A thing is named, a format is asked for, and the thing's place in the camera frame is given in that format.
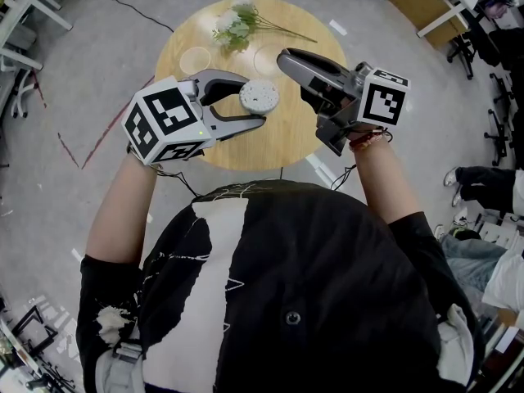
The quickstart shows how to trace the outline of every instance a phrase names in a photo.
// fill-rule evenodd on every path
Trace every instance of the black cable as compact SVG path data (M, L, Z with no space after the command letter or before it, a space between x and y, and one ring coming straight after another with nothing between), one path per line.
M187 183L186 177L183 175L182 172L178 172L177 174L171 174L169 172L165 172L164 170L156 169L156 174L158 174L161 177L176 178L184 184L184 186L193 194L193 196L195 197L200 196L200 194L193 191L192 187L189 185L189 183Z
M356 164L352 165L351 167L345 167L345 168L344 168L344 173L341 174L338 178L336 178L336 179L333 181L333 183L331 184L330 189L332 189L333 191L338 191L338 188L341 187L344 183L346 183L346 180L350 177L351 171L352 171L355 167L357 167ZM335 183L336 183L337 181L339 181L340 179L342 179L341 182L338 184L338 186L337 186L335 189L333 189L333 187L335 186Z
M146 19L148 20L152 20L153 22L155 22L157 25L160 25L160 26L164 26L165 28L169 29L171 32L174 33L174 30L172 28L170 28L168 25L164 25L163 23L159 22L158 20L156 19L153 19L152 17L149 17L149 16L146 16L144 15L141 11L139 11L136 7L134 6L131 6L130 4L128 3L124 3L124 2L121 2L120 0L115 0L117 3L121 4L122 6L127 6L127 7L131 7L134 11L136 11L140 16L142 17L145 17Z

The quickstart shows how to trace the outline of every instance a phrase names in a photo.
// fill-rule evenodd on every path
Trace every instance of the white disc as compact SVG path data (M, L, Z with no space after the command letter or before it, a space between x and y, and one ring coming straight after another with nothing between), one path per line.
M252 114L266 115L278 105L277 87L269 80L250 80L240 89L240 103Z

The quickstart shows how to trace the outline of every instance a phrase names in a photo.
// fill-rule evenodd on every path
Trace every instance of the shoe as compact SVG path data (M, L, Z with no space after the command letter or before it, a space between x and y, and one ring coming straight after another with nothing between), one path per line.
M460 196L460 189L462 187L459 187L457 189L457 193L455 193L455 196L453 197L453 200L451 201L451 205L452 206L457 206L458 204L460 204L462 202L462 197Z
M435 236L435 239L440 242L441 238L443 238L445 235L444 225L438 224L435 227L435 231L433 231L433 236Z
M456 171L457 171L457 168L454 167L447 174L445 174L445 177L444 177L444 186L445 187L450 187L451 185L455 185L457 183Z

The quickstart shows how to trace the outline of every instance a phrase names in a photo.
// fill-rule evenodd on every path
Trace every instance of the bracelet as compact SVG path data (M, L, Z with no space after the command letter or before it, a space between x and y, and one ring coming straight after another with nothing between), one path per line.
M350 141L350 150L352 152L361 151L371 146L374 142L382 140L384 133L369 133L363 137Z

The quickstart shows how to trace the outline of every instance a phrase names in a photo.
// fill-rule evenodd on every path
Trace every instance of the hand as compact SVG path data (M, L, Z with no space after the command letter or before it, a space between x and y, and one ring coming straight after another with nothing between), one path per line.
M506 328L515 326L517 314L509 309L498 309L499 319Z

